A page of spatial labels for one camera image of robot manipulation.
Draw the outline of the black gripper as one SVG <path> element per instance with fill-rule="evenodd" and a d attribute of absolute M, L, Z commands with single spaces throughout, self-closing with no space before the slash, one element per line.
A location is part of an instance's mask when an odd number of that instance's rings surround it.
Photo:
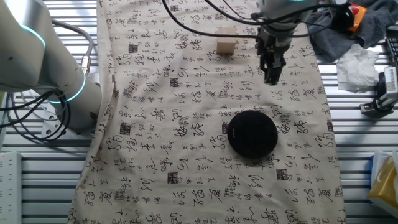
<path fill-rule="evenodd" d="M 266 84 L 275 86 L 279 81 L 286 61 L 282 59 L 277 65 L 272 62 L 281 58 L 288 50 L 288 39 L 270 35 L 263 27 L 258 28 L 257 31 L 258 39 L 256 40 L 256 48 L 257 55 L 260 56 L 260 69 L 264 73 Z"/>

